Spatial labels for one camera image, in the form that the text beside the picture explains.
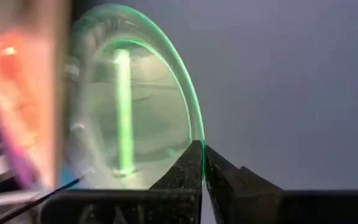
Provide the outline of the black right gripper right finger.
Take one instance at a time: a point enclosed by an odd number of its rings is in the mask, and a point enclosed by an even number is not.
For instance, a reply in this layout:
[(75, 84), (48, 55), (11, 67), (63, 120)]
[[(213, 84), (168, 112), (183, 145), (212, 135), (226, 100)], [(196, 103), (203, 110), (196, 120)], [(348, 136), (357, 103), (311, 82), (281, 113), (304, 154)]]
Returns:
[(218, 224), (276, 223), (283, 190), (206, 146), (205, 177)]

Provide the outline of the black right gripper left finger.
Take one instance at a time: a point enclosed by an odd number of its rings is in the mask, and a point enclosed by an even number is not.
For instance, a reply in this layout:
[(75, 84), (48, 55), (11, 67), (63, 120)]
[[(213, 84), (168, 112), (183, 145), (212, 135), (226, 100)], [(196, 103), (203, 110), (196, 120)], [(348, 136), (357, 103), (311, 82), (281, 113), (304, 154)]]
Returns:
[(201, 190), (203, 180), (203, 144), (199, 140), (189, 147), (150, 189)]

